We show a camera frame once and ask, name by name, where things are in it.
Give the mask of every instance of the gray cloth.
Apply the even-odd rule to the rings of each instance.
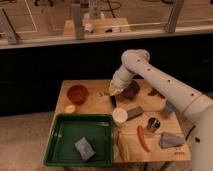
[[[75,148],[80,152],[81,158],[84,161],[89,160],[93,155],[95,155],[95,151],[92,149],[85,137],[82,137],[75,143]]]
[[[175,134],[163,132],[159,145],[161,148],[177,147],[185,143],[184,137],[176,136]]]

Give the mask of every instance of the gray sponge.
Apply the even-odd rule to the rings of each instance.
[[[91,145],[88,143],[85,137],[82,137],[75,143],[75,148],[81,154],[81,158],[84,161],[89,160],[92,156],[95,155],[95,151],[92,149]]]

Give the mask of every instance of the orange object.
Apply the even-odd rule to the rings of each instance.
[[[139,125],[139,126],[137,127],[137,132],[138,132],[138,138],[139,138],[139,140],[140,140],[140,143],[141,143],[142,147],[144,148],[144,150],[145,150],[146,152],[150,152],[150,150],[149,150],[149,148],[148,148],[148,146],[147,146],[147,144],[146,144],[146,142],[145,142],[145,139],[144,139],[144,131],[143,131],[143,127],[142,127],[141,125]]]
[[[67,91],[67,97],[75,104],[82,104],[86,101],[89,92],[86,87],[82,85],[74,85]]]

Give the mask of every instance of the red chili pepper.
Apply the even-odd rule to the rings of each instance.
[[[139,138],[139,140],[141,142],[142,147],[144,148],[144,150],[146,152],[150,152],[150,150],[149,150],[149,148],[148,148],[148,146],[147,146],[147,144],[145,142],[144,131],[143,131],[143,127],[141,125],[138,126],[137,132],[138,132],[138,138]]]

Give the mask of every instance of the wooden tabletop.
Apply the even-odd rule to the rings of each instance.
[[[83,25],[85,26],[87,23],[93,25],[93,34],[103,34],[107,29],[112,28],[115,23],[121,27],[121,32],[131,31],[126,18],[84,19]],[[66,20],[63,35],[74,35],[73,20]]]
[[[146,81],[137,80],[137,82],[141,89],[134,100],[125,99],[121,95],[116,97],[118,107],[129,110],[134,107],[141,106],[144,110],[143,115],[127,121],[122,127],[115,127],[114,129],[114,134],[119,131],[123,135],[123,139],[128,146],[130,162],[190,160],[191,154],[187,143],[179,148],[160,148],[159,140],[162,132],[170,132],[178,136],[184,136],[183,132],[175,113],[172,113],[169,118],[162,114],[161,110],[163,109],[166,100],[159,95],[149,96],[148,93],[152,90],[152,87]],[[72,102],[70,102],[67,98],[67,90],[75,84],[84,85],[89,91],[87,101],[82,105],[76,106],[76,113],[111,114],[114,107],[111,104],[109,96],[104,93],[108,91],[109,83],[110,80],[64,81],[61,86],[54,117],[60,113],[64,113],[65,107],[72,104]],[[142,125],[146,128],[150,117],[158,118],[161,122],[161,126],[153,134],[148,133],[145,129],[145,141],[150,148],[150,152],[148,153],[142,148],[139,142],[137,126]],[[118,156],[114,162],[122,163],[124,161],[120,156]]]

